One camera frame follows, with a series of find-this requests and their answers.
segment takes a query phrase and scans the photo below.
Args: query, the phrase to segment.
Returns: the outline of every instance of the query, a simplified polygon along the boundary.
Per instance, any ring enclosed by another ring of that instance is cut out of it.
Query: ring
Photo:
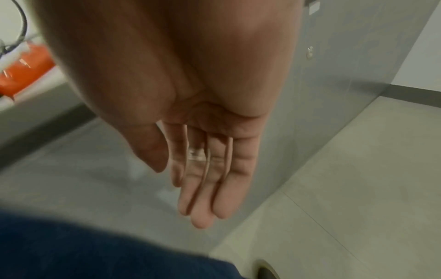
[[[191,161],[206,161],[205,150],[203,148],[188,148],[187,158]]]

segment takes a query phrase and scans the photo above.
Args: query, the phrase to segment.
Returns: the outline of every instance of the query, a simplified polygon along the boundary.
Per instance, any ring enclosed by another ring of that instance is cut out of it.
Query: orange object
[[[0,94],[14,99],[21,90],[33,84],[55,66],[48,49],[29,43],[29,51],[6,70],[0,72]]]

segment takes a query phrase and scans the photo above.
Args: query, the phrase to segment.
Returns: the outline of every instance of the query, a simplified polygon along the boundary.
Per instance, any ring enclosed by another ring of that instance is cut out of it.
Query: hand
[[[30,3],[84,101],[155,171],[170,159],[179,211],[198,228],[231,216],[251,185],[303,0]]]

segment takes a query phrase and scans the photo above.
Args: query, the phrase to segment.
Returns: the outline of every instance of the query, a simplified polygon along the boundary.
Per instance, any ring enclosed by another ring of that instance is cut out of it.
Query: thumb
[[[155,172],[165,170],[169,160],[169,150],[164,134],[155,123],[135,127],[117,127],[117,130],[127,140],[138,158]]]

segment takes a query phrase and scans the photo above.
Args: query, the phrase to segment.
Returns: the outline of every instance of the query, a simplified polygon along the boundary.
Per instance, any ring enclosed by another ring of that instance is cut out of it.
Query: black cable
[[[0,46],[0,58],[3,55],[8,54],[9,52],[15,50],[21,43],[23,43],[24,40],[26,39],[26,33],[28,32],[28,19],[26,18],[26,14],[24,13],[23,8],[20,6],[17,0],[11,0],[11,1],[17,7],[17,10],[20,13],[20,16],[22,17],[22,30],[20,31],[20,34],[15,43],[9,46]]]

